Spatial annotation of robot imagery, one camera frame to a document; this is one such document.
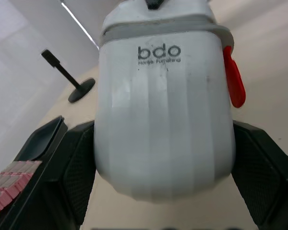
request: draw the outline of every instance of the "red tab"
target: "red tab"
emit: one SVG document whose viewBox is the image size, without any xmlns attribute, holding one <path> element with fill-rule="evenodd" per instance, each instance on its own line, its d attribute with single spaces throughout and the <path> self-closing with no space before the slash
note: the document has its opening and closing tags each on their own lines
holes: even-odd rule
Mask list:
<svg viewBox="0 0 288 230">
<path fill-rule="evenodd" d="M 231 47 L 224 49 L 224 63 L 227 85 L 231 102 L 234 107 L 241 108 L 246 100 L 246 92 L 236 62 L 231 58 Z"/>
</svg>

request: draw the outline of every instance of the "white plastic container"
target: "white plastic container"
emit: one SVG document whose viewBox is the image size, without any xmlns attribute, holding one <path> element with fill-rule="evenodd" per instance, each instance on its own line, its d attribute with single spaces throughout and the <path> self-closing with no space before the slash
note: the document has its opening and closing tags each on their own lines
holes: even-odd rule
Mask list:
<svg viewBox="0 0 288 230">
<path fill-rule="evenodd" d="M 230 31 L 206 0 L 121 3 L 100 49 L 97 170 L 119 192 L 160 202 L 231 172 L 235 140 L 223 48 Z"/>
</svg>

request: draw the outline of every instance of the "gray band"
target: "gray band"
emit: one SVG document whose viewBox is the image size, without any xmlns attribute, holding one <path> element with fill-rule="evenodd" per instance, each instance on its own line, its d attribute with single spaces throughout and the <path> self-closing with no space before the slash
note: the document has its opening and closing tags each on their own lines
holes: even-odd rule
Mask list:
<svg viewBox="0 0 288 230">
<path fill-rule="evenodd" d="M 163 35 L 163 34 L 177 34 L 189 31 L 208 31 L 217 35 L 223 48 L 227 46 L 234 48 L 234 38 L 230 30 L 224 26 L 209 22 L 206 19 L 175 19 L 151 23 L 133 23 L 121 24 L 113 26 L 106 30 L 101 36 L 100 44 L 104 44 L 120 39 L 128 39 L 133 37 Z"/>
</svg>

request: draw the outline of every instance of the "black clip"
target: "black clip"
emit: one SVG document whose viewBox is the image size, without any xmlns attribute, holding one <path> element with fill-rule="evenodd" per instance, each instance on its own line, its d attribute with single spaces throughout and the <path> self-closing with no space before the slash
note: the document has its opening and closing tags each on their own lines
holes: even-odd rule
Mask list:
<svg viewBox="0 0 288 230">
<path fill-rule="evenodd" d="M 149 10 L 158 10 L 164 0 L 145 0 Z"/>
</svg>

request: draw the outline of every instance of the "black stand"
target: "black stand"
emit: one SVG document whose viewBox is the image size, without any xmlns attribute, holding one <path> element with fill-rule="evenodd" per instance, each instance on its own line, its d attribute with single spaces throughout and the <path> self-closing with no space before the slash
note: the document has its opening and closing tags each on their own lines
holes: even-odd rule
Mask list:
<svg viewBox="0 0 288 230">
<path fill-rule="evenodd" d="M 76 88 L 68 98 L 68 101 L 70 103 L 75 103 L 80 99 L 82 99 L 85 95 L 87 95 L 91 91 L 91 89 L 95 85 L 95 80 L 93 78 L 89 78 L 82 84 L 79 84 L 66 71 L 66 69 L 64 69 L 64 67 L 60 64 L 60 61 L 49 50 L 45 49 L 41 55 L 53 68 L 56 68 L 58 71 L 60 71 L 61 74 L 63 74 L 63 76 Z"/>
</svg>

